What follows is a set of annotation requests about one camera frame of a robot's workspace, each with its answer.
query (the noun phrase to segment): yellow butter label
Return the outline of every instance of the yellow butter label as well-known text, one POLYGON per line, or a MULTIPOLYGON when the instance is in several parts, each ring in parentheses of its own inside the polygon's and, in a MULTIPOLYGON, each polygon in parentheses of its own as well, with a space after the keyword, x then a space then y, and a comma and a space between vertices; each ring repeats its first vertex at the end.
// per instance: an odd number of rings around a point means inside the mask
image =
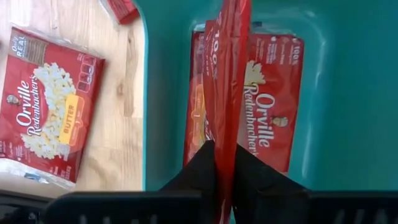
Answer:
POLYGON ((68 95, 65 103, 65 114, 63 115, 62 127, 60 130, 59 140, 63 144, 69 144, 72 137, 73 127, 76 121, 77 106, 79 96, 68 95))

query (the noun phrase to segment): microwave popcorn package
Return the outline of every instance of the microwave popcorn package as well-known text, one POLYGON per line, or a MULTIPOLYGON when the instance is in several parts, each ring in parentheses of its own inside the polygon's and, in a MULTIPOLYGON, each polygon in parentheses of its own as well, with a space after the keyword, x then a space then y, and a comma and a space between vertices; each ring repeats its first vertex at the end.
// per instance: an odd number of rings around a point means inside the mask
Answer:
POLYGON ((205 133, 215 141, 217 223, 229 223, 239 114, 250 27, 250 0, 223 1, 205 27, 203 92, 205 133))
POLYGON ((228 222, 236 144, 286 174, 299 105, 304 42, 256 23, 262 33, 249 34, 250 3, 224 0, 217 20, 192 35, 183 164, 215 141, 217 223, 228 222))
POLYGON ((0 108, 0 172, 73 187, 104 59, 13 27, 0 108))
POLYGON ((99 0, 99 2, 118 24, 126 25, 139 17, 138 9, 131 0, 99 0))

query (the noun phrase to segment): black object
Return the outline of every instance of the black object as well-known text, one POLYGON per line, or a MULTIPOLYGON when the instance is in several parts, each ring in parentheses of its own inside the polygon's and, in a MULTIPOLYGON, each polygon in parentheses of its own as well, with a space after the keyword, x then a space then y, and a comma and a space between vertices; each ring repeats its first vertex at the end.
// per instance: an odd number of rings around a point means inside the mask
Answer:
MULTIPOLYGON (((158 192, 72 193, 49 203, 44 215, 48 198, 0 192, 0 203, 21 206, 12 214, 16 224, 32 212, 45 224, 206 224, 213 223, 216 189, 214 143, 208 141, 158 192)), ((238 224, 398 224, 398 193, 312 192, 237 146, 233 211, 238 224)))

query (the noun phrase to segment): plastic wrapper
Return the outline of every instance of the plastic wrapper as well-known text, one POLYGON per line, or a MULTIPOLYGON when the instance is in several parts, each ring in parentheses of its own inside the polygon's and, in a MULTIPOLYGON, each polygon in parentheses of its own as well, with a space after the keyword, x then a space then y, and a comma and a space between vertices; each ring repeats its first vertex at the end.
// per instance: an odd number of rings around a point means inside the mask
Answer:
POLYGON ((216 21, 207 21, 205 27, 205 132, 215 141, 217 223, 229 223, 231 212, 250 13, 250 0, 226 0, 216 21))
POLYGON ((126 25, 139 17, 131 0, 99 0, 106 12, 118 23, 126 25))
POLYGON ((78 177, 104 59, 13 27, 0 108, 0 172, 66 189, 78 177))

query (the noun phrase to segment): plastic bin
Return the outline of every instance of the plastic bin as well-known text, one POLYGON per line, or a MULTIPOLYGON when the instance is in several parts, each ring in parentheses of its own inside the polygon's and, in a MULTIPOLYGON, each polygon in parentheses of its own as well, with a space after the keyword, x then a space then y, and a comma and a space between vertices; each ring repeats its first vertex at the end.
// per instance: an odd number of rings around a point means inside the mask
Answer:
MULTIPOLYGON (((182 167, 195 25, 221 0, 135 0, 146 27, 144 188, 182 167)), ((252 20, 305 41, 289 177, 316 190, 397 190, 398 1, 253 0, 252 20)))

